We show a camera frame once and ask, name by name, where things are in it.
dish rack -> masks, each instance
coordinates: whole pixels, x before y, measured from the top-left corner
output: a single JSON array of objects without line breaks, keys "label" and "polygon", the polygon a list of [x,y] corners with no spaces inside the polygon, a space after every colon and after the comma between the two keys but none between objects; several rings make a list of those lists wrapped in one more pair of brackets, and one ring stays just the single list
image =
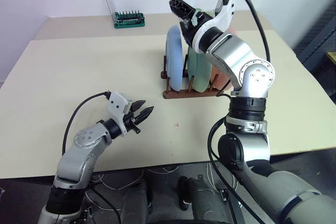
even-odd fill
[{"label": "dish rack", "polygon": [[[183,78],[188,78],[188,70],[186,69],[188,61],[188,54],[185,55],[184,63],[183,63]],[[180,91],[175,91],[170,88],[169,77],[167,76],[166,70],[166,55],[163,57],[163,71],[161,71],[161,78],[166,79],[166,89],[163,91],[162,95],[164,99],[176,99],[176,98],[192,98],[192,97],[214,97],[218,94],[219,90],[216,89],[213,83],[217,80],[218,75],[216,74],[214,80],[209,81],[209,88],[207,88],[204,92],[197,92],[192,88],[194,76],[191,76],[188,89],[181,89]]]}]

beige tabletop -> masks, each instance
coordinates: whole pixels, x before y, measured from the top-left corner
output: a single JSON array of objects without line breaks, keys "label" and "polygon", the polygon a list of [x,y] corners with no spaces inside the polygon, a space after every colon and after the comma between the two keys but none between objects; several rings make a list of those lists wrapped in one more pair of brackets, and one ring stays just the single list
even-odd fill
[{"label": "beige tabletop", "polygon": [[[238,31],[238,36],[256,55],[265,56],[258,31]],[[276,69],[266,110],[271,153],[336,146],[334,104],[279,35],[266,29],[266,36]],[[96,171],[207,161],[208,132],[227,113],[229,100],[163,99],[164,48],[165,35],[31,41],[0,89],[0,178],[55,174],[73,110],[106,90],[145,99],[154,111],[139,125],[139,135],[130,132],[114,140]],[[67,148],[77,131],[107,116],[105,98],[84,105]],[[223,128],[217,132],[214,146],[223,133]]]}]

blue plate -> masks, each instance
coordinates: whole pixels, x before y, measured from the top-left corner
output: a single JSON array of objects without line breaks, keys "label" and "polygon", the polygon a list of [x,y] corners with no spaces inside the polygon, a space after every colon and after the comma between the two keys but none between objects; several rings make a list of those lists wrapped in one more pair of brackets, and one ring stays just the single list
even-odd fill
[{"label": "blue plate", "polygon": [[183,76],[183,52],[179,27],[172,26],[166,39],[166,66],[167,76],[170,78],[170,87],[175,91],[180,91]]}]

floor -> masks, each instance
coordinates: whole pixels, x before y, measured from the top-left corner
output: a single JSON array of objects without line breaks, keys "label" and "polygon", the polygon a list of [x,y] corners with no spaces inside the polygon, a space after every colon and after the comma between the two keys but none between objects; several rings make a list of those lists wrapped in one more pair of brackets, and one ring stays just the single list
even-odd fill
[{"label": "floor", "polygon": [[[328,149],[323,151],[308,152],[291,157],[284,161],[274,163],[277,169],[289,170],[323,194],[329,195],[336,199],[336,149]],[[221,172],[229,183],[233,182],[231,174],[222,166],[219,165]],[[209,184],[207,178],[207,163],[185,164],[180,165],[174,172],[167,173],[174,167],[156,167],[151,169],[132,169],[110,172],[104,174],[103,181],[113,188],[120,188],[126,184],[136,180],[139,177],[144,178],[150,184],[153,190],[153,211],[149,215],[149,222],[168,220],[168,219],[192,219],[192,211],[189,207],[187,211],[181,211],[178,207],[178,198],[176,194],[177,180],[180,176],[197,177],[202,174],[204,181]],[[217,188],[223,188],[222,182],[213,171],[213,178]],[[11,179],[0,179],[0,188],[5,192],[0,197],[0,223],[37,223],[39,212],[45,205],[50,191],[49,185],[32,184],[20,182]],[[116,208],[122,205],[122,199],[127,191],[127,188],[115,190],[101,184],[96,187],[105,197],[107,197]],[[261,210],[258,204],[252,199],[249,193],[238,185],[238,194],[250,205],[250,207],[264,220],[265,223],[273,223],[269,217]],[[92,192],[88,192],[87,203],[108,208],[99,198]],[[99,223],[117,223],[115,213],[110,210],[101,210],[93,205],[95,222]],[[242,208],[245,223],[257,223],[253,217]]]}]

black cylindrical joint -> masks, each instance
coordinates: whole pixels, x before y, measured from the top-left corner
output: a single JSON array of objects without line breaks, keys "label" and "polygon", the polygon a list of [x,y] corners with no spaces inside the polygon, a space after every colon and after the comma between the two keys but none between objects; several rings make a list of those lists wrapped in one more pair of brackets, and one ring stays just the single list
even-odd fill
[{"label": "black cylindrical joint", "polygon": [[222,34],[223,32],[217,27],[211,27],[199,40],[198,47],[203,52],[206,52],[209,46]]},{"label": "black cylindrical joint", "polygon": [[106,120],[105,122],[103,122],[103,125],[110,132],[112,139],[115,139],[116,137],[121,135],[121,130],[119,129],[117,123],[113,119]]},{"label": "black cylindrical joint", "polygon": [[229,116],[242,120],[263,121],[265,110],[265,98],[231,97]]},{"label": "black cylindrical joint", "polygon": [[219,161],[230,171],[243,169],[243,147],[236,135],[228,133],[220,137],[218,154]]},{"label": "black cylindrical joint", "polygon": [[52,214],[68,215],[79,211],[84,189],[64,189],[52,186],[46,210]]}]

